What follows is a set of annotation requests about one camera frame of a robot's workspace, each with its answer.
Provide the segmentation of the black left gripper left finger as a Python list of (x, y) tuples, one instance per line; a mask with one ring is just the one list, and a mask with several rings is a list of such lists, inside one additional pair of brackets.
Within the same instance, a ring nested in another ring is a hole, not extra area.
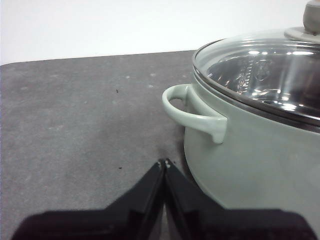
[(165, 161), (158, 160), (104, 209), (46, 211), (25, 218), (14, 240), (157, 240), (164, 205)]

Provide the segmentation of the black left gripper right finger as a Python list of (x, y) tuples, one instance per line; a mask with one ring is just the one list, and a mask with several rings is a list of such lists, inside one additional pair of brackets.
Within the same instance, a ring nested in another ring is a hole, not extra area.
[(164, 160), (165, 208), (173, 240), (311, 240), (301, 215), (280, 209), (227, 209)]

